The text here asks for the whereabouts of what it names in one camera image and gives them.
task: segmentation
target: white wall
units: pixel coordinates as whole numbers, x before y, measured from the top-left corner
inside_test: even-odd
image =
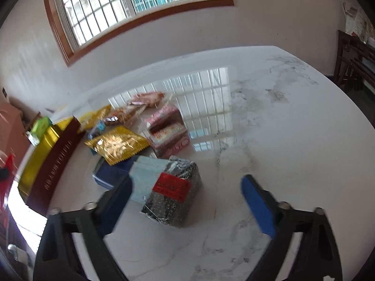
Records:
[[[19,0],[0,29],[0,85],[20,104],[45,113],[103,81],[155,61],[255,44],[279,46],[323,74],[333,74],[337,29],[344,28],[342,0],[234,1],[235,7],[190,11],[144,24],[68,68],[43,0]]]

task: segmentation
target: gold snack package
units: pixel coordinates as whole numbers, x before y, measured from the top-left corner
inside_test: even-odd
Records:
[[[111,166],[132,157],[150,144],[148,140],[124,126],[118,126],[85,144],[105,158]]]
[[[103,120],[104,117],[110,112],[112,106],[109,104],[97,111],[92,111],[83,115],[79,120],[81,123],[81,132],[92,129],[98,121]]]

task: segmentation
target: metal bolt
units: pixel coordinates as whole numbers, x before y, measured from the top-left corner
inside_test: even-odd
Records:
[[[315,209],[315,212],[316,212],[318,215],[324,215],[324,214],[325,214],[325,213],[324,213],[324,210],[323,210],[322,208],[320,208],[320,207],[316,208],[316,209]]]
[[[48,215],[56,215],[56,214],[59,214],[61,212],[61,209],[60,208],[54,208],[52,209]]]
[[[85,206],[83,206],[83,209],[92,210],[92,209],[95,209],[96,206],[97,206],[96,202],[90,202],[90,203],[87,203]]]
[[[280,203],[279,203],[279,207],[280,207],[281,209],[285,209],[285,210],[290,209],[290,205],[289,205],[289,203],[287,203],[287,202],[280,202]]]

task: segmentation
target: blue gripper pad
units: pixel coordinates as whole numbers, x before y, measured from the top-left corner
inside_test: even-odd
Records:
[[[274,216],[259,191],[261,188],[256,187],[254,181],[255,180],[251,175],[246,175],[242,178],[242,194],[248,203],[261,231],[273,239],[276,235]]]

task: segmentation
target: white marble table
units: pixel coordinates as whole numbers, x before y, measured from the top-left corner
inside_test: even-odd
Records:
[[[177,98],[192,136],[179,156],[197,163],[203,189],[182,229],[148,219],[136,202],[127,205],[105,241],[130,280],[245,280],[269,238],[241,195],[244,174],[296,209],[324,208],[344,280],[352,279],[375,245],[375,130],[339,88],[279,48],[226,48],[122,75],[54,120],[154,89]],[[51,207],[80,209],[100,197],[104,189],[91,176],[97,160],[78,146]],[[75,239],[88,277],[97,280]]]

